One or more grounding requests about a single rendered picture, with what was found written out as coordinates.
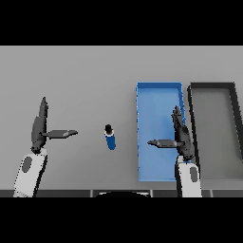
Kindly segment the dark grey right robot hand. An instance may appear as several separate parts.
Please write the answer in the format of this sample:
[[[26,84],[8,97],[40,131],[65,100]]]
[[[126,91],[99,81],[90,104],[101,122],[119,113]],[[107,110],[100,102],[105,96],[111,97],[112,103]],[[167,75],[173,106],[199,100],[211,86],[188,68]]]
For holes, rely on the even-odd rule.
[[[149,140],[147,143],[157,148],[176,148],[178,154],[182,156],[185,161],[189,161],[194,157],[192,143],[188,127],[183,121],[182,113],[178,106],[175,106],[171,117],[173,120],[175,138],[173,140]]]

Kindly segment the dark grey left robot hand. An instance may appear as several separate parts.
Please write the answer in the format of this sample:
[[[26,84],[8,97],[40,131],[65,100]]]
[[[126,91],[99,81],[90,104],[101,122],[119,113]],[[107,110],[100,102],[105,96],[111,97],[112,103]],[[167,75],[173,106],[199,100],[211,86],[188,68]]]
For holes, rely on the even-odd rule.
[[[47,130],[48,103],[44,97],[40,103],[39,113],[35,117],[31,130],[31,147],[34,154],[40,154],[47,140],[67,139],[77,135],[76,130]]]

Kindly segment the blue bin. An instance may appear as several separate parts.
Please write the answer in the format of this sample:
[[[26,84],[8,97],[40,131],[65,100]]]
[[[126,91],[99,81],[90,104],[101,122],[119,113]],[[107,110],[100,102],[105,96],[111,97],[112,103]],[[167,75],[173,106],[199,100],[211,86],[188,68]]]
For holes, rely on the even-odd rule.
[[[181,82],[137,82],[137,147],[139,182],[175,181],[176,148],[157,148],[149,140],[174,140],[171,115],[180,108],[186,122]]]

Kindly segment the dark grey bin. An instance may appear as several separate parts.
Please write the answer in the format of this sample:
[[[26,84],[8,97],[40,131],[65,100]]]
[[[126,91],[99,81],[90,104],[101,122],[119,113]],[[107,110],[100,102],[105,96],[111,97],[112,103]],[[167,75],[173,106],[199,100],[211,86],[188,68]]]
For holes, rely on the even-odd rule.
[[[202,179],[243,180],[243,121],[235,83],[190,83],[187,91]]]

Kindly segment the blue pipe with dark end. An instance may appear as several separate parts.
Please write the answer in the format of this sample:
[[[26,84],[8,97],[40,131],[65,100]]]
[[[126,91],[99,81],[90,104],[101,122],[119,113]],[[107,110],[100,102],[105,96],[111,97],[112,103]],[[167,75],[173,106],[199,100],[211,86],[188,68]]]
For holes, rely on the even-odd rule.
[[[107,147],[110,150],[114,150],[116,148],[115,133],[110,124],[107,124],[104,127],[104,136],[107,143]]]

